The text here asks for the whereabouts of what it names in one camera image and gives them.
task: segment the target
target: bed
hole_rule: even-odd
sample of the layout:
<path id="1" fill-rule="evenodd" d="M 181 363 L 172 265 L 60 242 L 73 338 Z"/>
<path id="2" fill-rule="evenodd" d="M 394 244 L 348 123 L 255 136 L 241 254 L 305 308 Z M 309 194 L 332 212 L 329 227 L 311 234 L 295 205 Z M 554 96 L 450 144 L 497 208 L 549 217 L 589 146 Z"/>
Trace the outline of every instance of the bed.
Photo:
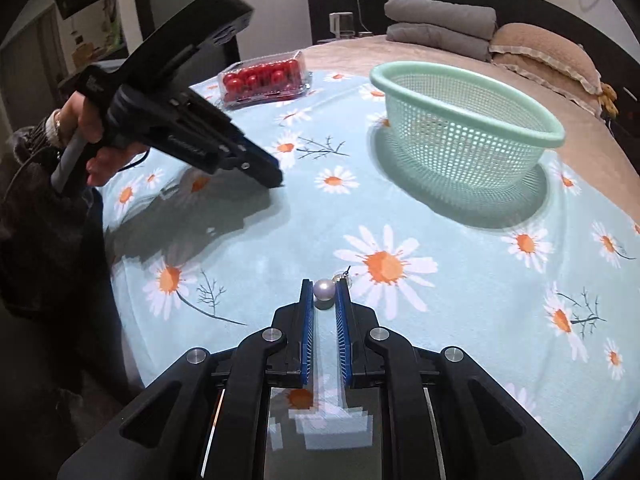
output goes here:
<path id="1" fill-rule="evenodd" d="M 111 285 L 149 384 L 194 346 L 236 346 L 351 266 L 351 295 L 416 346 L 465 349 L 593 478 L 640 411 L 640 177 L 607 127 L 508 70 L 383 37 L 305 52 L 312 92 L 232 113 L 280 160 L 284 186 L 208 176 L 159 152 L 102 189 Z M 369 70 L 452 64 L 551 110 L 566 143 L 540 163 L 543 200 L 496 227 L 447 215 L 385 159 Z M 194 86 L 215 102 L 215 79 Z M 316 310 L 314 380 L 274 390 L 265 478 L 380 478 L 375 392 L 344 393 L 333 310 Z"/>

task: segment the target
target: dark sleeve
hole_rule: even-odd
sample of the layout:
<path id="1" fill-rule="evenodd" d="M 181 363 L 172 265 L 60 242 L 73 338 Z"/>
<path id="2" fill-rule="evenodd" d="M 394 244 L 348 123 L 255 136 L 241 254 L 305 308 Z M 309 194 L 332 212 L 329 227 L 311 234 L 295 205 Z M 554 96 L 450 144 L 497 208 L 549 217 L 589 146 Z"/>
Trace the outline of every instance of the dark sleeve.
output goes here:
<path id="1" fill-rule="evenodd" d="M 0 295 L 14 314 L 56 316 L 81 279 L 80 245 L 93 195 L 60 196 L 49 178 L 60 151 L 45 122 L 15 132 L 0 161 Z"/>

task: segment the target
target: dark headboard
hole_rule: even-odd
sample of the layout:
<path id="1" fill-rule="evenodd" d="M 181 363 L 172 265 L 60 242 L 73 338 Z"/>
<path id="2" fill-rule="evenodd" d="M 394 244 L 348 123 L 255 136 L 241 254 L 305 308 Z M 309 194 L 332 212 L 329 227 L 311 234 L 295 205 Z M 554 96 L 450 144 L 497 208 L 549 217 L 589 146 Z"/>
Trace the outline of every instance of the dark headboard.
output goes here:
<path id="1" fill-rule="evenodd" d="M 384 13 L 387 0 L 360 0 L 362 20 L 374 34 L 385 34 L 393 23 Z M 574 43 L 581 44 L 591 56 L 604 82 L 622 90 L 627 87 L 640 98 L 640 64 L 617 43 L 577 16 L 545 0 L 442 0 L 455 4 L 493 7 L 498 26 L 511 22 L 532 23 L 560 34 Z M 330 12 L 353 12 L 356 30 L 363 28 L 357 23 L 356 0 L 308 0 L 311 18 L 311 35 L 314 43 L 331 38 L 329 32 Z"/>

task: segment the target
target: folded gray blanket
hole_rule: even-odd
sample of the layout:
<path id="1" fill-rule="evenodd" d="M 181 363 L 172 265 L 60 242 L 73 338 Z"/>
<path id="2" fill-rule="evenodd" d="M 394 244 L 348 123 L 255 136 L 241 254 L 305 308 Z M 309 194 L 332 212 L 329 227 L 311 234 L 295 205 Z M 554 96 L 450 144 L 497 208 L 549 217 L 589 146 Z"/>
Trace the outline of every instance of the folded gray blanket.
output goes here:
<path id="1" fill-rule="evenodd" d="M 385 14 L 395 22 L 429 23 L 490 40 L 495 32 L 495 9 L 436 0 L 389 0 Z"/>
<path id="2" fill-rule="evenodd" d="M 432 46 L 480 61 L 491 61 L 487 40 L 467 36 L 437 25 L 395 23 L 386 30 L 386 38 L 399 43 Z"/>

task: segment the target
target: human hand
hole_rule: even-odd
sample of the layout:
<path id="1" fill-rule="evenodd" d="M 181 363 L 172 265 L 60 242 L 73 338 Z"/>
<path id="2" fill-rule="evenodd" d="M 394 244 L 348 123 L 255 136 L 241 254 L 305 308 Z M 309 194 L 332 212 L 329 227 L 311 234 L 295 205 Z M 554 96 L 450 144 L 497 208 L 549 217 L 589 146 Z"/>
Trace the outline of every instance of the human hand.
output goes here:
<path id="1" fill-rule="evenodd" d="M 104 128 L 98 108 L 81 93 L 74 92 L 58 115 L 60 120 L 60 140 L 66 146 L 78 129 L 78 132 L 90 143 L 95 144 L 102 138 Z M 131 162 L 131 159 L 148 148 L 139 142 L 133 142 L 126 149 L 105 146 L 98 150 L 94 158 L 87 161 L 89 186 L 104 186 L 118 170 Z"/>

